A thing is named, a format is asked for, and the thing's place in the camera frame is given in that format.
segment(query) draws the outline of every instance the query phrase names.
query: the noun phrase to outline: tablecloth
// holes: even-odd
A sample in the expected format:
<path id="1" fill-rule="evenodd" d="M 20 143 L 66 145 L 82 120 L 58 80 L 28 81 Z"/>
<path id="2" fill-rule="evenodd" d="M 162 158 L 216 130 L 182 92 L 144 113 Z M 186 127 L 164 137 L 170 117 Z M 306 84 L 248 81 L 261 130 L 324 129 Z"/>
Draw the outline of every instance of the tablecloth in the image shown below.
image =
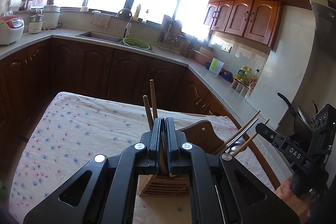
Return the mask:
<path id="1" fill-rule="evenodd" d="M 158 115 L 173 117 L 176 129 L 207 119 L 223 140 L 237 130 L 228 117 L 189 115 L 164 110 L 158 110 Z M 48 106 L 22 153 L 10 190 L 10 213 L 19 223 L 23 223 L 25 215 L 34 206 L 95 155 L 117 155 L 127 146 L 139 142 L 142 133 L 147 131 L 149 127 L 144 107 L 67 92 L 59 93 Z M 249 148 L 236 158 L 274 190 Z M 137 196 L 133 223 L 172 221 L 191 223 L 188 197 Z"/>

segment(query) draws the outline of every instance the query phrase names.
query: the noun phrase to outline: range hood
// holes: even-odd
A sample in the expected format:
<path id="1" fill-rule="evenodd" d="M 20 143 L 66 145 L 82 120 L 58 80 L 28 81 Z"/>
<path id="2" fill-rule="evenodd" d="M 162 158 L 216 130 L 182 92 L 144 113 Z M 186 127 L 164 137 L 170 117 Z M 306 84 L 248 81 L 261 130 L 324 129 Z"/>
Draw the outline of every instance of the range hood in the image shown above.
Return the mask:
<path id="1" fill-rule="evenodd" d="M 336 60 L 336 4 L 331 0 L 309 0 L 315 17 L 318 48 Z"/>

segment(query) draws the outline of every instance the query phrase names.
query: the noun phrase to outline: metal screw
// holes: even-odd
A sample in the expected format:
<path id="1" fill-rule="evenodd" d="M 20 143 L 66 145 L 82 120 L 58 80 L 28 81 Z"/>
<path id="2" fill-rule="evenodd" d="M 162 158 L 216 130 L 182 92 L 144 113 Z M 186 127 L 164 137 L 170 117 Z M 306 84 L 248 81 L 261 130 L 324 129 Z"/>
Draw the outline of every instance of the metal screw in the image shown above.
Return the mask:
<path id="1" fill-rule="evenodd" d="M 136 144 L 134 145 L 134 148 L 135 148 L 136 150 L 143 150 L 145 147 L 146 147 L 146 146 L 145 146 L 143 143 L 136 143 Z"/>
<path id="2" fill-rule="evenodd" d="M 189 150 L 193 148 L 193 145 L 191 143 L 183 143 L 182 148 L 185 150 Z"/>
<path id="3" fill-rule="evenodd" d="M 230 160 L 232 160 L 232 155 L 228 154 L 228 153 L 224 153 L 224 154 L 222 154 L 222 159 L 226 160 L 226 161 L 230 161 Z"/>
<path id="4" fill-rule="evenodd" d="M 105 160 L 105 156 L 104 155 L 97 155 L 94 158 L 95 162 L 103 162 Z"/>

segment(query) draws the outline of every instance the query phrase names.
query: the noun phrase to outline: hand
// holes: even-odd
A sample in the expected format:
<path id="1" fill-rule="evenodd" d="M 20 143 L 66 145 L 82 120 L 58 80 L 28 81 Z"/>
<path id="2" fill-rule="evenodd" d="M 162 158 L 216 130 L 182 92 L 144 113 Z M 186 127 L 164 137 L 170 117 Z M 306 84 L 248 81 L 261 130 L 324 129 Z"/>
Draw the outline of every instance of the hand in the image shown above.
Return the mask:
<path id="1" fill-rule="evenodd" d="M 283 181 L 275 194 L 299 216 L 301 224 L 308 219 L 309 198 L 301 200 L 293 193 L 291 177 Z"/>

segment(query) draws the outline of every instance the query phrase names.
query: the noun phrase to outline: electrical outlet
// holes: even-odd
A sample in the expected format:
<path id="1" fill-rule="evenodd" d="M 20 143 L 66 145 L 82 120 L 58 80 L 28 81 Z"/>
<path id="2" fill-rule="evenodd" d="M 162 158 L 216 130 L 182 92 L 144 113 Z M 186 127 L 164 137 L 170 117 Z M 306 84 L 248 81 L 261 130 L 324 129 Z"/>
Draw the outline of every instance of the electrical outlet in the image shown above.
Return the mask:
<path id="1" fill-rule="evenodd" d="M 225 51 L 225 52 L 230 52 L 231 51 L 231 46 L 227 46 L 227 45 L 223 45 L 222 46 L 222 51 Z"/>

